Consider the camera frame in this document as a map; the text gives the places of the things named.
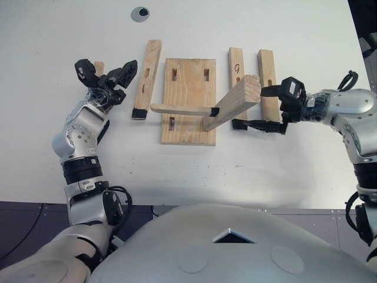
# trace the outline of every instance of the black cable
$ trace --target black cable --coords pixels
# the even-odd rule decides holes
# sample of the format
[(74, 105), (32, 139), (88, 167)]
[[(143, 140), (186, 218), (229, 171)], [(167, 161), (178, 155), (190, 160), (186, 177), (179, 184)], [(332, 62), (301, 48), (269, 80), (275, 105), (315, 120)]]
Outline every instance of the black cable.
[(123, 216), (122, 220), (120, 221), (119, 225), (111, 233), (111, 236), (110, 236), (110, 241), (111, 241), (113, 239), (113, 237), (119, 233), (120, 229), (122, 229), (122, 227), (126, 224), (126, 222), (128, 221), (128, 219), (129, 219), (129, 217), (131, 215), (131, 211), (132, 211), (132, 197), (127, 192), (127, 190), (125, 188), (123, 188), (122, 186), (112, 186), (112, 187), (109, 187), (108, 190), (112, 190), (114, 192), (124, 193), (126, 195), (126, 197), (127, 197), (127, 200), (126, 200), (127, 210), (124, 213), (124, 216)]
[(359, 233), (359, 229), (356, 227), (356, 225), (354, 224), (354, 222), (352, 221), (351, 217), (349, 216), (349, 211), (351, 210), (351, 207), (353, 205), (353, 203), (355, 202), (355, 200), (357, 200), (359, 197), (359, 193), (358, 192), (355, 192), (350, 198), (349, 200), (346, 202), (346, 220), (347, 220), (347, 223), (348, 225), (353, 229), (355, 230), (357, 233)]
[(339, 91), (350, 90), (352, 87), (355, 86), (355, 84), (358, 81), (358, 79), (359, 79), (358, 73), (353, 72), (352, 70), (350, 70), (348, 72), (348, 74), (344, 77), (344, 79), (340, 82), (340, 84), (338, 86), (338, 90)]
[(10, 255), (11, 253), (13, 253), (13, 251), (16, 250), (16, 249), (20, 246), (20, 244), (22, 244), (22, 243), (24, 242), (24, 240), (26, 240), (26, 238), (30, 235), (31, 231), (34, 229), (35, 225), (37, 224), (38, 219), (39, 219), (39, 217), (40, 217), (41, 214), (42, 214), (42, 210), (43, 210), (43, 206), (44, 206), (44, 205), (45, 205), (44, 203), (41, 203), (41, 207), (39, 208), (37, 218), (35, 218), (33, 225), (31, 226), (31, 228), (29, 229), (29, 231), (26, 233), (26, 235), (25, 235), (25, 236), (22, 238), (22, 240), (19, 241), (18, 244), (15, 245), (15, 246), (14, 246), (9, 252), (7, 252), (5, 255), (3, 255), (3, 256), (0, 258), (0, 260), (6, 258), (8, 255)]
[(153, 211), (153, 205), (151, 205), (151, 211), (152, 211), (152, 214), (153, 214), (154, 216), (156, 216), (156, 217), (159, 217), (159, 216), (160, 216), (160, 215), (154, 213), (154, 211)]

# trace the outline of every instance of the white table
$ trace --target white table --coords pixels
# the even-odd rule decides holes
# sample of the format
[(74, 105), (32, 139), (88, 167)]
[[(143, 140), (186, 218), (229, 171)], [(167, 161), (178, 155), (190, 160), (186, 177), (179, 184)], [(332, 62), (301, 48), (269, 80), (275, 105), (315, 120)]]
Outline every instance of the white table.
[[(150, 17), (136, 23), (130, 13), (140, 5)], [(153, 103), (162, 103), (165, 58), (216, 59), (220, 100), (229, 47), (243, 48), (246, 74), (257, 74), (258, 50), (270, 49), (277, 81), (294, 76), (314, 93), (354, 70), (356, 87), (369, 89), (347, 0), (2, 1), (0, 36), (0, 200), (65, 202), (51, 141), (86, 94), (74, 71), (80, 58), (104, 61), (105, 71), (133, 59), (141, 67), (147, 41), (161, 39)], [(329, 127), (290, 124), (280, 136), (228, 122), (216, 147), (161, 145), (161, 114), (130, 118), (137, 84), (138, 76), (110, 113), (99, 148), (108, 180), (128, 187), (137, 205), (343, 208), (355, 191), (342, 139)], [(260, 118), (259, 107), (249, 118)]]

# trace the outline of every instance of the wooden plank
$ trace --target wooden plank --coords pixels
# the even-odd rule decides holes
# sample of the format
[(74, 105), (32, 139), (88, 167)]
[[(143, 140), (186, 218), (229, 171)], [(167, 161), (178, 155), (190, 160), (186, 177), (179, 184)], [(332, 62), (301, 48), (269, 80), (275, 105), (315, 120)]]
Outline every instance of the wooden plank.
[[(276, 85), (275, 64), (273, 61), (273, 51), (259, 50), (258, 67), (260, 84), (262, 87)], [(261, 97), (262, 117), (266, 121), (280, 121), (279, 99), (278, 97)]]
[(97, 77), (100, 77), (104, 73), (105, 63), (101, 61), (94, 62), (94, 68), (95, 68), (95, 75)]
[(162, 46), (161, 40), (149, 40), (148, 42), (135, 97), (134, 110), (132, 113), (133, 120), (145, 120), (147, 118)]
[[(228, 58), (229, 58), (229, 86), (231, 89), (245, 75), (244, 68), (243, 68), (242, 49), (230, 47), (228, 51)], [(247, 112), (244, 111), (238, 114), (235, 118), (240, 119), (240, 120), (247, 120)]]
[(210, 131), (260, 102), (261, 86), (257, 75), (245, 75), (216, 104), (220, 109), (216, 117), (203, 118), (203, 131)]
[[(216, 60), (166, 59), (164, 104), (213, 107)], [(214, 146), (216, 130), (203, 131), (202, 117), (163, 114), (162, 144)]]
[(151, 104), (151, 110), (157, 113), (166, 114), (180, 114), (191, 116), (211, 116), (212, 107), (196, 107), (196, 106), (178, 106), (178, 105), (166, 105), (166, 104)]

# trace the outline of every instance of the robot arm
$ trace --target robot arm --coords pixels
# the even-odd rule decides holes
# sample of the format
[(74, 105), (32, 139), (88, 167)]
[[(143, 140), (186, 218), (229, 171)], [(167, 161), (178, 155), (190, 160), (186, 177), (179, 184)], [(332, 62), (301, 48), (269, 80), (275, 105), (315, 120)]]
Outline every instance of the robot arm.
[[(130, 214), (131, 196), (122, 187), (109, 186), (102, 175), (97, 145), (110, 124), (107, 114), (125, 98), (125, 93), (114, 87), (128, 87), (136, 75), (137, 62), (128, 62), (99, 78), (88, 60), (79, 60), (75, 68), (88, 94), (52, 142), (67, 182), (71, 226), (33, 256), (3, 269), (0, 282), (30, 282), (30, 278), (33, 282), (85, 282), (107, 256), (109, 241)], [(116, 192), (127, 195), (126, 212)]]
[[(260, 120), (244, 123), (258, 130), (285, 134), (288, 123), (310, 121), (331, 126), (340, 133), (358, 180), (357, 192), (347, 202), (346, 213), (358, 197), (365, 202), (356, 206), (356, 224), (349, 215), (346, 218), (363, 241), (377, 248), (374, 240), (377, 237), (377, 95), (369, 90), (351, 90), (357, 78), (357, 73), (350, 71), (337, 90), (307, 95), (304, 84), (289, 77), (281, 85), (262, 89), (262, 95), (275, 95), (281, 100), (282, 123)], [(375, 260), (374, 270), (377, 270), (377, 257)]]

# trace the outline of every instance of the gray circle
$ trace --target gray circle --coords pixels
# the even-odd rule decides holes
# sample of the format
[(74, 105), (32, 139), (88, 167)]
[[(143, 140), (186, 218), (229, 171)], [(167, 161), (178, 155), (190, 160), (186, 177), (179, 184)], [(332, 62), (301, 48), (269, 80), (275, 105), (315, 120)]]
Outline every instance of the gray circle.
[(201, 246), (189, 246), (180, 251), (178, 266), (186, 273), (198, 273), (202, 271), (208, 261), (207, 251)]
[(144, 22), (149, 18), (149, 10), (146, 7), (136, 7), (131, 12), (131, 19), (135, 22)]
[(304, 270), (304, 262), (301, 257), (283, 246), (273, 248), (271, 258), (279, 268), (288, 273), (300, 274)]

